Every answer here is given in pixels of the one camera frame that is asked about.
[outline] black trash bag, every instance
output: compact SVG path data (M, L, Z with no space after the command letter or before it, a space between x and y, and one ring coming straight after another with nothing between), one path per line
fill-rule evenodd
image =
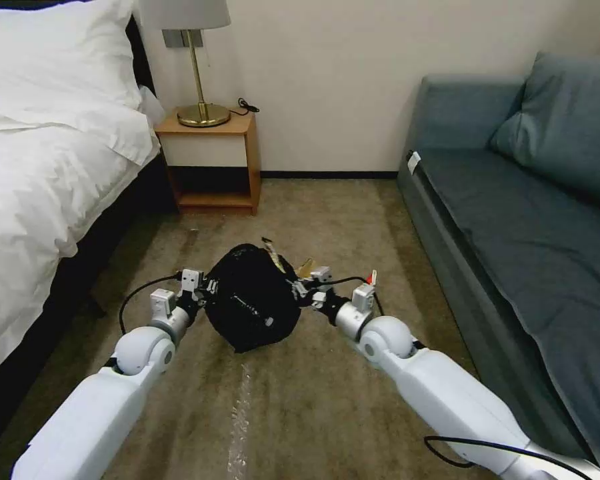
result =
M269 253L250 243L233 248L207 275L218 282L205 310L211 324L243 353L287 338L300 317L293 294L297 279L281 255L283 273Z

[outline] wire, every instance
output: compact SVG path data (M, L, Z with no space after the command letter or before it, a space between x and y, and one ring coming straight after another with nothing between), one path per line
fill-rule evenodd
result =
M181 276L182 276L182 272L179 271L177 273L174 273L173 275L169 275L168 277L160 277L156 280L148 281L145 284L140 285L138 288L136 288L130 294L128 294L126 296L126 298L124 299L124 301L122 302L122 305L120 305L120 310L118 311L118 323L120 324L120 332L122 332L123 335L126 334L126 332L127 332L127 329L125 328L125 321L123 319L123 314L125 312L125 307L127 306L129 301L133 298L133 296L136 293L138 293L142 289L145 289L147 287L150 287L150 286L155 285L156 283L160 283L162 281L178 280Z
M568 463L565 463L560 460L556 460L555 458L552 458L548 455L543 455L542 453L536 453L536 452L532 452L529 450L519 449L516 447L510 447L508 445L502 445L500 443L487 442L484 440L464 439L464 438L457 438L457 437L441 437L440 435L428 435L424 438L424 441L425 441L425 445L432 453L434 453L438 458L444 460L448 464L453 465L454 467L469 468L469 467L474 466L475 464L474 463L460 463L460 462L451 460L449 458L446 458L442 453L438 452L438 450L436 450L431 445L432 441L444 441L447 443L462 443L464 445L476 445L478 447L488 447L488 448L492 448L492 449L496 449L496 450L504 450L504 451L509 451L512 453L518 453L520 455L525 455L527 457L533 457L533 458L537 458L540 460L548 461L549 463L557 465L558 467L564 468L565 470L568 470L571 473L578 475L578 477L580 477L584 480L592 480L592 478L590 476L582 473L580 470L578 470L575 467L572 467Z
M354 281L354 280L360 280L363 283L367 283L367 279L362 278L362 277L347 277L347 278L343 278L340 280L332 280L332 281L328 281L328 282L320 282L320 285L338 285L340 283L346 283L348 281ZM380 298L378 298L378 294L376 293L376 291L373 291L373 298L376 302L376 304L378 305L378 311L380 312L380 315L384 315L385 314L385 310L382 308L382 303L380 303Z
M236 110L231 110L231 109L229 109L229 110L231 112L235 113L236 115L240 115L241 117L244 117L249 112L258 113L260 111L260 109L258 107L248 104L247 101L244 100L244 98L242 98L242 97L238 98L238 106L244 108L246 110L246 112L240 113L240 112L236 112Z

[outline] sofa cushion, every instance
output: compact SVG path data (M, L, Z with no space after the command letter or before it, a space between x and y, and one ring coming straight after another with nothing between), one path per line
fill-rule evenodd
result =
M419 153L600 462L600 208L489 151Z
M600 201L600 57L539 53L492 148Z

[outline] wall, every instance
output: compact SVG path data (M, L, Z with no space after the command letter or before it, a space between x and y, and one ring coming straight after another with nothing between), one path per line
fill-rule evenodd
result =
M600 0L229 0L204 32L207 101L258 114L265 170L396 170L427 73L522 74L600 48ZM143 30L160 100L196 101L186 49Z

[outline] white pillow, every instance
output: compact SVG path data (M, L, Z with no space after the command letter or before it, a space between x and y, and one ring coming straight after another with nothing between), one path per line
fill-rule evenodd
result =
M62 124L143 165L157 142L125 28L134 0L0 10L0 130Z

